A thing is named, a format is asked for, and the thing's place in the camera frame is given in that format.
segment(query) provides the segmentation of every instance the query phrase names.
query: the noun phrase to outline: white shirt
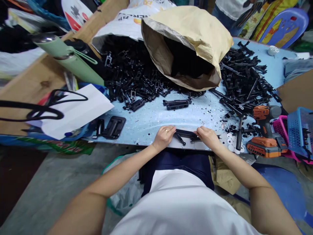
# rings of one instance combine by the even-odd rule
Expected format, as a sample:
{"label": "white shirt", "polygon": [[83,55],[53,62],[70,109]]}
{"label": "white shirt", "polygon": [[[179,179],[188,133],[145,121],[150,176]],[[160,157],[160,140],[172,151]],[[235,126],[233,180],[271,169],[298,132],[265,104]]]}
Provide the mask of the white shirt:
{"label": "white shirt", "polygon": [[111,234],[260,233],[198,177],[175,169],[155,172],[150,193],[134,206]]}
{"label": "white shirt", "polygon": [[243,13],[249,10],[253,4],[244,8],[246,0],[216,0],[216,6],[229,18],[236,21]]}

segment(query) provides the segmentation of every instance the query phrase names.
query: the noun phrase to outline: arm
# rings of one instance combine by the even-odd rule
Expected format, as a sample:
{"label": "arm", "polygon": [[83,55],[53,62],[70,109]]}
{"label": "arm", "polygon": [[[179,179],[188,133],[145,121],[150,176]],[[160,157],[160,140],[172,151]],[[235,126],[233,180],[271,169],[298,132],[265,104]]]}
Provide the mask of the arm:
{"label": "arm", "polygon": [[249,189],[252,225],[262,234],[301,234],[272,186],[253,167],[225,148],[213,130],[204,126],[195,132],[218,155],[237,179]]}
{"label": "arm", "polygon": [[119,191],[151,158],[165,149],[175,132],[176,127],[161,127],[152,145],[113,167],[85,188],[71,201],[48,234],[101,234],[107,199]]}

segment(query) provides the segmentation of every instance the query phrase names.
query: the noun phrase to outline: pink plastic basket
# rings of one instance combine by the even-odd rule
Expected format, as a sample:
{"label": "pink plastic basket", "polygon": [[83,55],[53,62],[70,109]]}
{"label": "pink plastic basket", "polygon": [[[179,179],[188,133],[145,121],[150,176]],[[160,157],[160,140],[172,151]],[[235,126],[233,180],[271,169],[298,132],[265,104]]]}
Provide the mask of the pink plastic basket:
{"label": "pink plastic basket", "polygon": [[[287,116],[280,115],[279,118],[273,122],[273,128],[275,132],[279,133],[284,138],[286,144],[288,145],[289,143],[288,133],[283,123],[283,120],[287,118],[288,118]],[[291,150],[288,150],[287,153],[282,153],[281,155],[285,157],[293,158],[297,162],[300,162],[300,160],[296,157],[295,153]],[[303,160],[303,161],[306,162],[307,164],[313,165],[313,161],[310,161],[310,162],[307,162],[307,160]]]}

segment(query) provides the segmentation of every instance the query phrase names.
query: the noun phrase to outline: black cable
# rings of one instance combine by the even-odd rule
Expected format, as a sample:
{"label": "black cable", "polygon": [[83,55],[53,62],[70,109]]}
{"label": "black cable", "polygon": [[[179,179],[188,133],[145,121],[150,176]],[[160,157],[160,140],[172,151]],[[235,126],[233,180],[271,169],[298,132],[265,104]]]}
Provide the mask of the black cable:
{"label": "black cable", "polygon": [[[73,94],[82,96],[84,99],[54,101],[55,93],[57,91],[64,91],[64,92],[73,93]],[[31,112],[29,112],[27,114],[26,119],[23,119],[23,120],[1,118],[1,117],[0,117],[0,120],[1,121],[12,121],[12,122],[37,121],[37,120],[43,120],[43,119],[60,120],[64,117],[64,114],[62,112],[60,112],[59,110],[56,110],[54,108],[50,108],[50,106],[55,105],[55,104],[66,103],[66,102],[72,102],[72,101],[87,101],[87,100],[88,100],[88,98],[82,94],[76,93],[74,91],[63,90],[63,89],[53,90],[44,106],[37,105],[37,104],[23,103],[23,102],[1,101],[0,100],[0,107],[22,108],[22,109],[31,109],[32,110]],[[41,115],[45,112],[53,113],[56,116],[43,116],[42,117]]]}
{"label": "black cable", "polygon": [[[73,94],[76,94],[76,95],[80,95],[82,97],[84,97],[85,99],[80,99],[80,100],[64,100],[64,101],[54,101],[54,98],[55,98],[55,93],[57,91],[63,91],[63,92],[69,92],[69,93],[73,93]],[[74,91],[69,91],[69,90],[63,90],[63,89],[54,89],[51,94],[49,95],[48,99],[47,99],[47,102],[45,104],[45,106],[52,106],[52,105],[55,105],[55,104],[61,104],[61,103],[66,103],[66,102],[72,102],[72,101],[87,101],[88,98],[82,94],[79,94],[79,93],[76,93]],[[34,118],[34,117],[40,117],[44,112],[38,112],[38,110],[32,110],[30,111],[26,118]]]}
{"label": "black cable", "polygon": [[36,112],[42,111],[42,112],[49,112],[49,113],[53,113],[57,115],[57,116],[32,117],[32,118],[23,119],[23,120],[8,119],[8,118],[0,117],[1,121],[26,122],[26,121],[36,121],[36,120],[42,120],[42,119],[59,120],[64,117],[64,114],[60,112],[59,110],[49,108],[47,106],[37,105],[37,104],[22,103],[22,102],[15,102],[15,101],[0,101],[0,107],[33,109],[33,110],[36,110]]}

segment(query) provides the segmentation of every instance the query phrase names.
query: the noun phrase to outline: table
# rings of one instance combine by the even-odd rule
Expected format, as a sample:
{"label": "table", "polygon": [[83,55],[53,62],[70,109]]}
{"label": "table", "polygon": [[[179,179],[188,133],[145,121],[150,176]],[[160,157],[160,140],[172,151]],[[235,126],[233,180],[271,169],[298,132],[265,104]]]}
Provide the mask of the table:
{"label": "table", "polygon": [[[238,42],[245,44],[247,40],[234,38],[234,48],[239,48]],[[248,45],[250,50],[253,50],[255,54],[261,60],[260,65],[267,65],[267,73],[264,75],[265,79],[274,87],[277,88],[284,83],[284,65],[282,62],[283,57],[295,58],[296,54],[291,51],[281,49],[280,52],[273,56],[267,54],[268,45],[260,44],[251,41]],[[223,84],[217,88],[218,91],[225,94],[225,88]],[[226,118],[224,115],[229,111],[228,108],[219,103],[220,97],[214,95],[211,92],[206,92],[206,96],[195,98],[192,104],[188,108],[178,110],[167,110],[163,106],[163,97],[157,97],[154,101],[146,103],[142,108],[136,112],[130,112],[123,110],[124,103],[118,101],[113,102],[114,108],[105,114],[101,119],[105,120],[105,126],[108,124],[109,119],[112,116],[120,116],[126,118],[125,126],[121,132],[121,135],[116,140],[108,140],[100,136],[94,140],[91,137],[85,138],[88,141],[101,142],[101,143],[115,143],[115,144],[128,144],[128,145],[150,145],[154,137],[161,126],[174,125],[178,129],[195,131],[199,126],[205,126],[221,134],[221,142],[225,146],[227,144],[227,133],[222,129],[222,123],[220,120],[227,120],[227,124],[236,125],[239,124],[238,117]],[[174,94],[173,92],[166,96],[166,100],[181,100],[186,99],[182,94]],[[270,105],[279,105],[274,98],[271,99]],[[246,128],[247,123],[253,123],[255,120],[252,117],[248,117],[244,120],[243,127]],[[252,136],[248,138],[242,138],[242,144],[245,146]],[[210,150],[202,142],[190,143],[190,140],[183,138],[186,142],[186,146],[182,146],[176,138],[173,138],[169,147],[172,148],[184,148],[184,149],[197,149],[197,150]]]}

